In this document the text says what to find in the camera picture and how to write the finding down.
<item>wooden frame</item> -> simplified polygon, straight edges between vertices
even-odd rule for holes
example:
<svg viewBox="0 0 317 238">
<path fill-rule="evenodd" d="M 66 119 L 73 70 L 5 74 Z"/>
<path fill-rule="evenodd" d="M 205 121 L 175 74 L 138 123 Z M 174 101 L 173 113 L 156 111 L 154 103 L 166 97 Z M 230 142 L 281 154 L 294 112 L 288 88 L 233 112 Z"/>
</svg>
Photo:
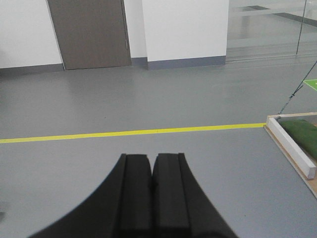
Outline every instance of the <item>wooden frame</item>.
<svg viewBox="0 0 317 238">
<path fill-rule="evenodd" d="M 317 113 L 267 116 L 264 128 L 317 198 L 317 166 L 315 162 L 279 124 L 281 121 L 290 119 L 304 119 L 316 125 Z"/>
</svg>

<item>white wall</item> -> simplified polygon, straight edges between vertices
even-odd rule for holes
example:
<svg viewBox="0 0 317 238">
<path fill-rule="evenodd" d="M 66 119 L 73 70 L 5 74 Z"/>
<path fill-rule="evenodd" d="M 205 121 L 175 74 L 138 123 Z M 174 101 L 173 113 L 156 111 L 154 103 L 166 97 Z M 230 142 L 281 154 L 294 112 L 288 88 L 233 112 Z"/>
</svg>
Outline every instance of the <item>white wall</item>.
<svg viewBox="0 0 317 238">
<path fill-rule="evenodd" d="M 143 0 L 148 61 L 225 56 L 229 0 Z"/>
<path fill-rule="evenodd" d="M 142 0 L 124 0 L 131 58 L 147 56 Z"/>
<path fill-rule="evenodd" d="M 0 1 L 0 68 L 62 63 L 45 0 Z"/>
</svg>

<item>gray baseboard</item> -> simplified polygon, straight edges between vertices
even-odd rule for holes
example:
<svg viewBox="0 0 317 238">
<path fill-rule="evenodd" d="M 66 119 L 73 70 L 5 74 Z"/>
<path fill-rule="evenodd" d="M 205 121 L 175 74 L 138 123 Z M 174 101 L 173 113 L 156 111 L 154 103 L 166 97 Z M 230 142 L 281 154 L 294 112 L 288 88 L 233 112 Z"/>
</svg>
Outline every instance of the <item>gray baseboard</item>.
<svg viewBox="0 0 317 238">
<path fill-rule="evenodd" d="M 146 66 L 148 65 L 147 57 L 131 58 L 132 66 Z"/>
<path fill-rule="evenodd" d="M 26 67 L 0 68 L 0 76 L 23 75 L 30 73 L 46 73 L 64 71 L 62 63 Z"/>
<path fill-rule="evenodd" d="M 184 68 L 209 65 L 221 65 L 226 63 L 226 56 L 192 58 L 192 59 L 172 59 L 148 62 L 149 69 L 164 68 Z"/>
</svg>

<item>gray floor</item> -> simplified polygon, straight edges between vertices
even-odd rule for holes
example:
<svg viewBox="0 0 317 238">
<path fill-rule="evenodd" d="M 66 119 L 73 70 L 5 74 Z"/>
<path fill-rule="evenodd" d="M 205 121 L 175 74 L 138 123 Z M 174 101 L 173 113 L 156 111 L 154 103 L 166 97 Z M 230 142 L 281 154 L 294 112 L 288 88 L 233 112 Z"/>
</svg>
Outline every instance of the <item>gray floor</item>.
<svg viewBox="0 0 317 238">
<path fill-rule="evenodd" d="M 241 238 L 316 238 L 317 200 L 262 128 L 5 144 L 1 238 L 25 238 L 77 206 L 121 153 L 184 152 Z"/>
<path fill-rule="evenodd" d="M 316 56 L 148 71 L 100 68 L 0 80 L 0 138 L 265 122 Z M 310 78 L 317 78 L 314 69 Z M 315 112 L 305 86 L 285 111 Z M 266 132 L 234 129 L 0 144 L 0 238 L 24 238 L 87 197 L 121 153 L 185 152 L 241 238 L 317 236 L 317 200 Z"/>
<path fill-rule="evenodd" d="M 0 138 L 265 122 L 316 56 L 146 70 L 70 70 L 0 79 Z M 317 78 L 317 67 L 309 78 Z M 304 87 L 286 113 L 315 112 Z"/>
</svg>

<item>black foam pad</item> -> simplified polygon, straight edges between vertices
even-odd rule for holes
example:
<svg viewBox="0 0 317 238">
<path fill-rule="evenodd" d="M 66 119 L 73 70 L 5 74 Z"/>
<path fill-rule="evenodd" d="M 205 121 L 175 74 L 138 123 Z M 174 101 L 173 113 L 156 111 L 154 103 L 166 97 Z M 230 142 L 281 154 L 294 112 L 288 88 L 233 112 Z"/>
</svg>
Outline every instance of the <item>black foam pad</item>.
<svg viewBox="0 0 317 238">
<path fill-rule="evenodd" d="M 189 222 L 177 154 L 159 154 L 153 170 L 155 233 L 189 237 Z"/>
<path fill-rule="evenodd" d="M 114 238 L 118 235 L 126 155 L 78 207 L 30 238 Z"/>
<path fill-rule="evenodd" d="M 179 154 L 192 238 L 237 238 L 194 178 L 184 154 Z"/>
<path fill-rule="evenodd" d="M 146 155 L 127 155 L 121 203 L 120 237 L 152 237 L 152 173 Z"/>
</svg>

